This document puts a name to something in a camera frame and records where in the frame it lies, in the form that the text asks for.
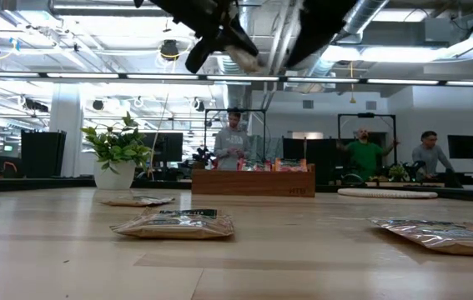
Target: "man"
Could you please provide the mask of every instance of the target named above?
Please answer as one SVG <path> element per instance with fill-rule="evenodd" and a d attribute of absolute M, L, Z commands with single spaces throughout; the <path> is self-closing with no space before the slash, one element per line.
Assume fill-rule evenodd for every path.
<path fill-rule="evenodd" d="M 247 133 L 238 127 L 241 117 L 239 112 L 230 112 L 229 126 L 216 135 L 214 156 L 218 159 L 218 170 L 237 170 L 238 160 L 249 155 Z"/>
<path fill-rule="evenodd" d="M 368 141 L 369 134 L 366 129 L 359 129 L 356 135 L 357 141 L 349 143 L 347 147 L 338 141 L 336 147 L 341 151 L 349 152 L 351 154 L 351 163 L 356 165 L 358 168 L 357 175 L 359 175 L 363 180 L 368 180 L 368 178 L 375 176 L 376 174 L 377 156 L 387 156 L 399 143 L 394 141 L 389 147 L 383 150 L 383 148 Z"/>
<path fill-rule="evenodd" d="M 438 161 L 444 165 L 446 170 L 453 171 L 453 166 L 451 166 L 442 148 L 436 145 L 436 141 L 438 141 L 436 132 L 423 132 L 421 135 L 421 145 L 412 150 L 412 160 L 414 163 L 425 163 L 425 166 L 418 172 L 418 180 L 435 178 Z"/>

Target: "black frame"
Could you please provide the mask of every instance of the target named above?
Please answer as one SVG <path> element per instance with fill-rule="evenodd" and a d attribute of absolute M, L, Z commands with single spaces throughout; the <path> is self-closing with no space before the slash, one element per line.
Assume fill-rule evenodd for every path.
<path fill-rule="evenodd" d="M 341 119 L 342 117 L 357 117 L 357 118 L 375 118 L 375 117 L 388 117 L 392 119 L 392 129 L 393 129 L 393 135 L 394 135 L 394 140 L 397 140 L 397 131 L 395 128 L 395 115 L 392 114 L 375 114 L 371 112 L 367 113 L 341 113 L 338 115 L 338 139 L 341 140 Z M 394 164 L 397 164 L 397 148 L 394 147 Z"/>
<path fill-rule="evenodd" d="M 265 109 L 205 109 L 204 110 L 204 148 L 206 148 L 206 130 L 207 124 L 209 122 L 209 113 L 210 112 L 238 112 L 238 113 L 262 113 L 264 115 L 264 138 L 262 143 L 264 143 L 262 147 L 262 159 L 266 159 L 266 110 Z"/>

